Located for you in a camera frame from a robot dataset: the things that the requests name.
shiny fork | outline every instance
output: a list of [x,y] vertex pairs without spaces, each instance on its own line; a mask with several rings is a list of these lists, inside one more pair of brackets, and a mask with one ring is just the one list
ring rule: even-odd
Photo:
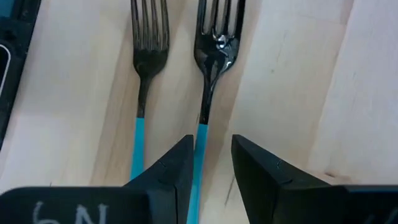
[[131,179],[144,171],[144,117],[147,94],[152,79],[165,67],[169,55],[169,17],[166,0],[160,0],[162,30],[155,0],[150,0],[152,28],[149,25],[147,0],[142,0],[142,28],[140,29],[137,0],[131,0],[133,64],[140,77],[136,135],[132,156]]
[[213,0],[210,15],[210,29],[205,31],[206,0],[199,0],[197,28],[194,46],[194,58],[204,76],[203,98],[200,110],[200,124],[195,143],[193,184],[188,212],[188,223],[198,223],[200,208],[201,177],[207,140],[208,120],[211,99],[220,76],[235,63],[243,28],[244,8],[246,0],[238,0],[235,29],[232,34],[228,30],[231,15],[231,0],[225,0],[220,32],[217,32],[219,0]]

fork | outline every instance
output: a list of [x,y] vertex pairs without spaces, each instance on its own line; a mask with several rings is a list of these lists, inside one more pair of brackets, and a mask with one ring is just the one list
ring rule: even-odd
[[140,77],[136,135],[132,154],[131,179],[144,171],[145,105],[152,79],[165,67],[169,55],[169,17],[166,0],[160,0],[162,30],[157,17],[155,0],[150,0],[152,28],[148,19],[147,0],[142,0],[142,29],[140,29],[137,0],[131,0],[133,64]]
[[200,124],[195,143],[193,184],[188,211],[188,223],[198,223],[200,209],[201,178],[207,141],[211,99],[220,76],[235,63],[243,28],[246,0],[238,0],[235,29],[230,34],[228,25],[231,15],[231,1],[225,0],[221,28],[216,28],[219,0],[213,0],[210,15],[210,29],[205,31],[206,0],[199,0],[197,28],[193,56],[204,76],[203,98],[200,110]]

turquoise handle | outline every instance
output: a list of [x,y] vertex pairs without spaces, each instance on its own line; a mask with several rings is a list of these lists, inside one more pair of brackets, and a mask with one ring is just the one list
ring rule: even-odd
[[203,174],[203,162],[205,161],[207,130],[207,124],[199,124],[195,152],[193,153],[193,181],[187,224],[199,223],[201,177]]
[[134,151],[132,153],[132,166],[130,180],[136,178],[144,171],[144,118],[136,119],[136,137],[134,138]]

fork handle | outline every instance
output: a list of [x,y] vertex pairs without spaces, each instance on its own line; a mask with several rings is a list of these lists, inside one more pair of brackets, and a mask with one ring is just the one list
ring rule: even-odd
[[207,130],[207,124],[199,124],[195,152],[193,153],[193,181],[187,224],[199,223],[201,180],[205,161]]
[[145,120],[144,118],[137,118],[130,180],[136,178],[144,171],[144,133]]

wooden surface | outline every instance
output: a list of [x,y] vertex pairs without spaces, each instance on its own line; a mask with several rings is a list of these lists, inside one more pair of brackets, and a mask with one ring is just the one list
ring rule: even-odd
[[[196,134],[200,111],[198,1],[168,4],[171,49],[150,88],[146,167]],[[398,183],[397,10],[395,0],[248,0],[238,61],[211,108],[201,223],[248,222],[232,134],[321,177]],[[0,191],[128,181],[139,84],[131,36],[129,1],[43,1],[0,152]]]

